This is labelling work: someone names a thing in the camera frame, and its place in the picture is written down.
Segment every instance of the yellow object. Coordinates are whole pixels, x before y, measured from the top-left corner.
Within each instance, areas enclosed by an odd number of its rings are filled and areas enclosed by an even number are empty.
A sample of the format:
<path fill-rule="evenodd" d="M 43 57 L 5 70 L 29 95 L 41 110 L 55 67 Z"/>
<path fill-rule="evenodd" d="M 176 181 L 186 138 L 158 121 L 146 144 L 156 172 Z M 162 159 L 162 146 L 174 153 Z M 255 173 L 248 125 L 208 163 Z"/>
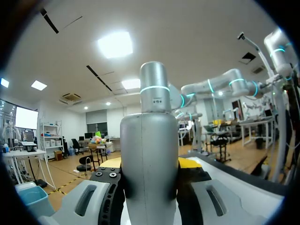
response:
<path fill-rule="evenodd" d="M 100 165 L 101 167 L 120 168 L 121 157 L 109 159 Z"/>
<path fill-rule="evenodd" d="M 214 125 L 219 125 L 219 124 L 222 123 L 222 120 L 213 120 L 212 123 L 213 123 Z"/>
<path fill-rule="evenodd" d="M 196 167 L 202 167 L 201 164 L 187 158 L 178 158 L 179 164 L 181 168 L 196 168 Z M 120 168 L 121 166 L 121 157 L 109 159 L 105 162 L 103 162 L 101 167 L 110 167 L 110 168 Z"/>
<path fill-rule="evenodd" d="M 201 164 L 187 158 L 178 157 L 179 164 L 181 168 L 196 168 L 202 167 Z"/>

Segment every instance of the black and yellow tape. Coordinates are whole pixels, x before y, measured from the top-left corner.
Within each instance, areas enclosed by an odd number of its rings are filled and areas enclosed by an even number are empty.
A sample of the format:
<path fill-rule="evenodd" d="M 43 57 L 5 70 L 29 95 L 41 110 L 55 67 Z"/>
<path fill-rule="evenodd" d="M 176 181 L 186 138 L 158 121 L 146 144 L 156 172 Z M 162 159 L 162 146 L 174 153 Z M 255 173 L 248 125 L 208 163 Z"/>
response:
<path fill-rule="evenodd" d="M 61 191 L 60 189 L 63 188 L 63 187 L 65 187 L 66 185 L 72 183 L 73 181 L 75 181 L 75 180 L 81 178 L 81 176 L 83 176 L 83 175 L 84 175 L 84 174 L 81 174 L 81 175 L 79 175 L 78 177 L 76 177 L 75 179 L 73 179 L 73 180 L 71 180 L 70 182 L 68 182 L 67 184 L 64 184 L 63 186 L 59 187 L 58 189 L 56 189 L 56 190 L 54 190 L 54 191 L 52 191 L 52 192 L 49 192 L 48 195 L 51 195 L 52 193 L 54 193 L 54 192 L 56 192 L 56 191 L 62 193 L 63 195 L 66 195 L 66 193 L 63 192 L 63 191 Z"/>

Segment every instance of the window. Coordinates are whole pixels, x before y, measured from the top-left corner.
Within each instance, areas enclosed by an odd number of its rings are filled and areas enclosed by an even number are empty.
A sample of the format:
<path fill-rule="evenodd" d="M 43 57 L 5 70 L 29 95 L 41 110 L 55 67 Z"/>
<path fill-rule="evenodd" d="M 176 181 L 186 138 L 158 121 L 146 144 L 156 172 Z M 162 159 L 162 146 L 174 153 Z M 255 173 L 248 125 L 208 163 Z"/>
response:
<path fill-rule="evenodd" d="M 107 123 L 93 123 L 88 124 L 88 132 L 100 131 L 102 134 L 107 135 Z"/>

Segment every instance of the green object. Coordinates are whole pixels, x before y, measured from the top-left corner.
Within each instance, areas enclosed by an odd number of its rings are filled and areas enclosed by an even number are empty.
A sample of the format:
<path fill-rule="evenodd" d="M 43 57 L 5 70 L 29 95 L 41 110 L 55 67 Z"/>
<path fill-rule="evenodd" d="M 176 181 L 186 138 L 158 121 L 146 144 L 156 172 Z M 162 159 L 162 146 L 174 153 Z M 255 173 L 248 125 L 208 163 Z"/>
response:
<path fill-rule="evenodd" d="M 95 133 L 95 135 L 101 137 L 100 131 L 97 131 L 97 132 Z"/>

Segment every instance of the ceiling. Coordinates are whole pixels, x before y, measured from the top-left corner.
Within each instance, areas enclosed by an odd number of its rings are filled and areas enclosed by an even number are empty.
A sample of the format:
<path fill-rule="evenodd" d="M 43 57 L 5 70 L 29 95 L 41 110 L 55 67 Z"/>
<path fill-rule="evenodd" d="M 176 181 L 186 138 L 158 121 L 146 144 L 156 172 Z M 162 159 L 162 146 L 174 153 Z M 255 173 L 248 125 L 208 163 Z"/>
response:
<path fill-rule="evenodd" d="M 41 99 L 58 102 L 67 93 L 82 97 L 82 104 L 66 106 L 77 112 L 139 103 L 138 94 L 127 95 L 139 90 L 126 92 L 120 81 L 138 78 L 140 66 L 151 60 L 164 63 L 169 82 L 178 89 L 231 68 L 240 69 L 249 80 L 267 78 L 265 71 L 258 75 L 251 72 L 262 65 L 261 60 L 252 47 L 237 40 L 243 31 L 266 53 L 263 39 L 275 24 L 254 1 L 54 0 L 45 9 L 59 33 L 37 14 L 21 36 L 3 75 L 10 84 L 0 91 L 26 103 Z M 133 53 L 106 59 L 97 40 L 119 30 L 129 32 Z M 239 60 L 247 52 L 256 58 L 245 65 Z M 36 90 L 31 87 L 35 80 L 48 86 Z"/>

